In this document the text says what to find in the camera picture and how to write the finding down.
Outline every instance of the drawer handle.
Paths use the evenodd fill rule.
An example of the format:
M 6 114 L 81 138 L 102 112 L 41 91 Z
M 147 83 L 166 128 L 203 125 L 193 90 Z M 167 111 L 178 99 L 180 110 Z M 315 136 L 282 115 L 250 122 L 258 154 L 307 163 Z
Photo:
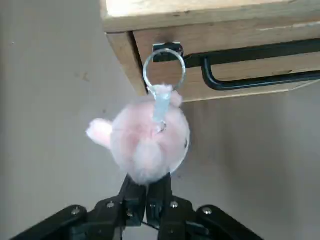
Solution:
M 153 46 L 154 51 L 161 48 L 169 48 L 178 52 L 181 56 L 184 54 L 184 49 L 178 42 L 154 44 Z M 228 91 L 320 80 L 320 70 L 233 81 L 220 81 L 214 77 L 211 65 L 230 64 L 316 52 L 320 52 L 320 38 L 192 53 L 184 56 L 183 59 L 186 68 L 201 67 L 203 80 L 209 88 L 217 91 Z M 153 59 L 154 62 L 168 62 L 173 60 L 175 59 L 170 58 L 168 55 L 160 55 Z
M 201 64 L 202 76 L 205 84 L 217 91 L 229 91 L 237 89 L 248 89 L 279 84 L 289 84 L 305 81 L 320 80 L 320 70 L 299 72 L 285 75 L 256 77 L 242 80 L 220 81 L 214 77 L 211 70 L 209 57 L 204 57 Z

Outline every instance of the pink plush keychain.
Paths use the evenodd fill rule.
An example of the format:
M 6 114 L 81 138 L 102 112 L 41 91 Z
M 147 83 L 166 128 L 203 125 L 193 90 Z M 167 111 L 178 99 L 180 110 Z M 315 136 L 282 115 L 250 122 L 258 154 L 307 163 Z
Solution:
M 147 66 L 156 54 L 174 54 L 181 62 L 182 78 L 175 88 L 149 82 Z M 183 82 L 183 58 L 170 49 L 153 52 L 143 67 L 151 94 L 126 106 L 113 122 L 101 118 L 91 122 L 86 133 L 96 144 L 110 149 L 115 162 L 133 181 L 147 185 L 173 173 L 185 159 L 190 129 L 180 109 L 182 97 L 175 89 Z

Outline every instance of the wooden desk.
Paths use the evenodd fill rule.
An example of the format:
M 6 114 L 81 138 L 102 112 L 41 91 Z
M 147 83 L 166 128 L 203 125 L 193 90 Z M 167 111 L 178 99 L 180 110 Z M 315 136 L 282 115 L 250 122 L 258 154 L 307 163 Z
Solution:
M 319 0 L 101 0 L 104 31 L 139 95 L 146 94 L 142 63 L 156 43 L 180 42 L 184 55 L 320 38 Z M 320 70 L 320 52 L 213 65 L 221 81 Z M 150 65 L 153 84 L 175 84 L 176 61 Z M 186 101 L 286 92 L 316 81 L 219 91 L 200 67 L 188 68 L 179 92 Z

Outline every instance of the cable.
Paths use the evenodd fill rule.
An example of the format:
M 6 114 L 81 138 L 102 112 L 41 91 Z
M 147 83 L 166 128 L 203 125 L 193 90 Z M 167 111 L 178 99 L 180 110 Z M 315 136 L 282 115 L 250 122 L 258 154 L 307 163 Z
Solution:
M 152 226 L 152 225 L 149 224 L 149 223 L 146 223 L 146 222 L 143 221 L 142 224 L 148 226 L 149 228 L 152 228 L 152 229 L 155 229 L 155 230 L 159 231 L 159 228 L 157 228 L 157 227 L 155 227 L 155 226 Z

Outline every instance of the drawer front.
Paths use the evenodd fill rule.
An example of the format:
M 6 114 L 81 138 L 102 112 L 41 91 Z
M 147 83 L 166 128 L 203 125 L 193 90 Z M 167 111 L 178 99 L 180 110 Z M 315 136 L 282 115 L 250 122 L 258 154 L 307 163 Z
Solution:
M 320 18 L 247 20 L 135 31 L 134 37 L 142 62 L 152 52 L 152 44 L 180 42 L 184 55 L 245 48 L 305 39 L 320 38 Z M 266 58 L 211 66 L 221 81 L 320 70 L 320 52 Z M 153 84 L 175 84 L 181 76 L 177 61 L 151 63 L 148 76 Z M 200 67 L 188 68 L 179 90 L 186 101 L 218 99 L 243 95 L 289 91 L 312 82 L 296 82 L 230 91 L 216 91 L 203 80 Z

